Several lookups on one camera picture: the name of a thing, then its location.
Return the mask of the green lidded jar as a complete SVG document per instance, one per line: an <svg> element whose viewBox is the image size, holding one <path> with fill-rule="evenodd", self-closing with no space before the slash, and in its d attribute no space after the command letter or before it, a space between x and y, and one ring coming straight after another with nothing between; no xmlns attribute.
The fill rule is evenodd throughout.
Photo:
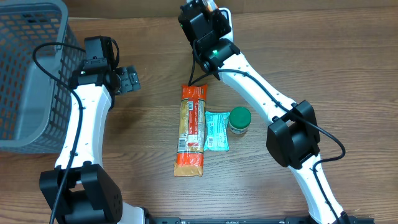
<svg viewBox="0 0 398 224"><path fill-rule="evenodd" d="M251 112L245 107L235 107L230 112L228 124L232 133L244 134L251 124Z"/></svg>

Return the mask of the small orange snack packet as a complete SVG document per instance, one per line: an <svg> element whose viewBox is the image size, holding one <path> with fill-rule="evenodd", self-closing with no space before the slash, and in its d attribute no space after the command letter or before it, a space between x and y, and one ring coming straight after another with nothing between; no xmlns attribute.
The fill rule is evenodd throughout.
<svg viewBox="0 0 398 224"><path fill-rule="evenodd" d="M203 3L209 12L213 12L218 9L218 6L214 0L203 0Z"/></svg>

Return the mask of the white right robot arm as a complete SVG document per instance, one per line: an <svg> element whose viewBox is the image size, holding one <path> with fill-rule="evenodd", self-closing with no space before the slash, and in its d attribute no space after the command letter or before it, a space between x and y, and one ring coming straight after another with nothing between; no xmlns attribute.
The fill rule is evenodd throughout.
<svg viewBox="0 0 398 224"><path fill-rule="evenodd" d="M207 76L236 90L266 122L266 148L282 167L289 168L308 205L311 222L349 223L334 197L322 164L320 135L342 145L317 124L313 106L296 103L268 83L234 44L231 12L214 1L187 1L178 22L193 49L196 63Z"/></svg>

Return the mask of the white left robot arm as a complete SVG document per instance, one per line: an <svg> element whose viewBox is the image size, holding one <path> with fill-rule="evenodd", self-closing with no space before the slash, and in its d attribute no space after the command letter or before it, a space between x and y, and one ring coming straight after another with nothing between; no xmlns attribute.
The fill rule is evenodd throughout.
<svg viewBox="0 0 398 224"><path fill-rule="evenodd" d="M54 169L42 172L39 180L51 223L150 222L144 208L124 202L103 169L104 127L114 97L140 87L133 66L73 72L67 86L72 110L65 142Z"/></svg>

